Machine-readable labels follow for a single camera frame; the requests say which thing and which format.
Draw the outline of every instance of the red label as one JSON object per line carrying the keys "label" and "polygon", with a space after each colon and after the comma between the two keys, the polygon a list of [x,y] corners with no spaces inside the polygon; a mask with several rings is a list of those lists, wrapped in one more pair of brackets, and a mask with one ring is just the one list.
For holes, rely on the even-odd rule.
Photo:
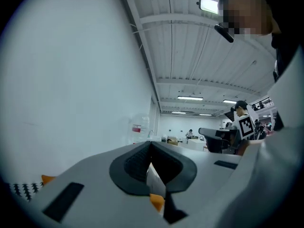
{"label": "red label", "polygon": [[140,129],[140,128],[133,127],[133,128],[132,128],[132,131],[133,131],[133,132],[140,133],[140,132],[141,132],[141,129]]}
{"label": "red label", "polygon": [[142,128],[141,125],[135,125],[135,124],[133,124],[132,131],[136,132],[136,133],[140,133],[141,132],[141,128]]}

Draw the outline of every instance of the orange part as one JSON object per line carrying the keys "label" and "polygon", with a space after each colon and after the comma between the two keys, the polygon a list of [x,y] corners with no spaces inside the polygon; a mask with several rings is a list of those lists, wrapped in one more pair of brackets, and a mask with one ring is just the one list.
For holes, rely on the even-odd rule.
{"label": "orange part", "polygon": [[150,193],[150,201],[153,206],[157,209],[158,212],[161,211],[162,206],[165,203],[165,200],[162,196]]}
{"label": "orange part", "polygon": [[55,179],[55,177],[50,177],[50,176],[45,176],[45,175],[41,175],[41,178],[42,178],[43,185],[46,185],[47,183],[49,183],[50,181]]}

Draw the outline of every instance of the railing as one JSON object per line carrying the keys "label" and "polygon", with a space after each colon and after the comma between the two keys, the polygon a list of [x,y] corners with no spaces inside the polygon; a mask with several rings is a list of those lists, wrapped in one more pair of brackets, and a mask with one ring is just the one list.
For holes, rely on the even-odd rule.
{"label": "railing", "polygon": [[267,106],[271,106],[274,103],[272,102],[272,100],[270,99],[270,97],[265,98],[264,100],[261,100],[255,104],[252,104],[251,107],[253,110],[258,111],[261,109],[264,109]]}

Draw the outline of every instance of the white wall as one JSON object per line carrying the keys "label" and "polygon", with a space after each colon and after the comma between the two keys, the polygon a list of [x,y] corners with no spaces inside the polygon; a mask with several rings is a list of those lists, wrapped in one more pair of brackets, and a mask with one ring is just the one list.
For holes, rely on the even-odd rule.
{"label": "white wall", "polygon": [[200,136],[199,128],[219,129],[221,127],[221,120],[221,118],[170,116],[162,114],[160,116],[158,135],[185,138],[185,134],[192,129],[195,136]]}
{"label": "white wall", "polygon": [[154,135],[154,136],[157,135],[159,117],[160,117],[159,107],[151,99],[150,112],[149,112],[149,118],[150,118],[150,128],[149,128],[149,131],[153,130],[153,132],[151,132],[150,135]]}
{"label": "white wall", "polygon": [[0,168],[56,176],[127,144],[152,86],[119,0],[27,0],[0,47]]}

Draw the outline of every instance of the desk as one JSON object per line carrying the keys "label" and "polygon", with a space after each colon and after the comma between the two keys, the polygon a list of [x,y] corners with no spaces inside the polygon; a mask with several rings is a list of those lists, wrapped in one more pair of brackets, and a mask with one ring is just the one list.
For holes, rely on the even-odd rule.
{"label": "desk", "polygon": [[206,146],[206,142],[199,139],[189,139],[188,140],[188,149],[204,151],[204,146]]}

